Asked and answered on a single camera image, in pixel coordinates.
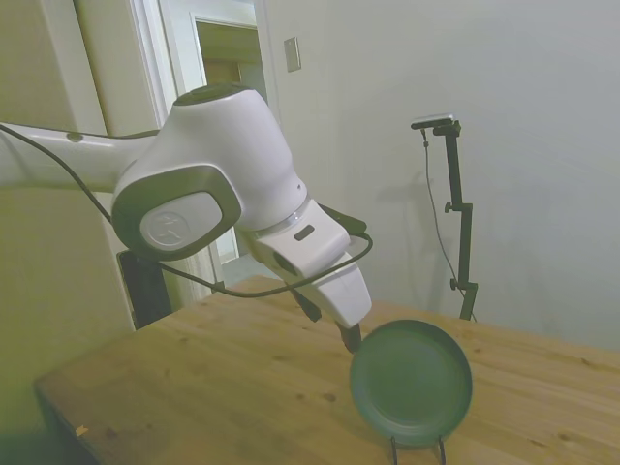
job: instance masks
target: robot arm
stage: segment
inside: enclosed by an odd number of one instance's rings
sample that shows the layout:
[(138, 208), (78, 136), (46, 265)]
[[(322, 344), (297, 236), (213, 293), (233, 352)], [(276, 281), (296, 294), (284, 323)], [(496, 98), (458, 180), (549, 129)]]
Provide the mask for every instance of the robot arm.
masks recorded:
[[(112, 191), (112, 224), (137, 254), (187, 258), (235, 226), (251, 254), (287, 284), (350, 259), (345, 229), (308, 197), (291, 151), (254, 90), (206, 86), (174, 103), (155, 135), (109, 139), (10, 126), (62, 156), (93, 190)], [(25, 142), (0, 133), (1, 186), (72, 186)], [(296, 289), (308, 314), (323, 310), (343, 331), (371, 301), (356, 263)]]

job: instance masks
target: wooden table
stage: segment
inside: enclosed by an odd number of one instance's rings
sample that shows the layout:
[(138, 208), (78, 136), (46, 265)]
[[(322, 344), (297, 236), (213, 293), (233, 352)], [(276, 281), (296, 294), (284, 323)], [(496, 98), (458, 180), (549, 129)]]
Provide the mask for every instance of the wooden table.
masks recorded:
[[(277, 281), (252, 278), (240, 289)], [(475, 375), (448, 465), (620, 464), (620, 354), (376, 302), (367, 332), (410, 318), (461, 344)], [(105, 464), (390, 465), (349, 392), (336, 326), (288, 294), (216, 294), (38, 382)], [(401, 464), (438, 463), (401, 451)]]

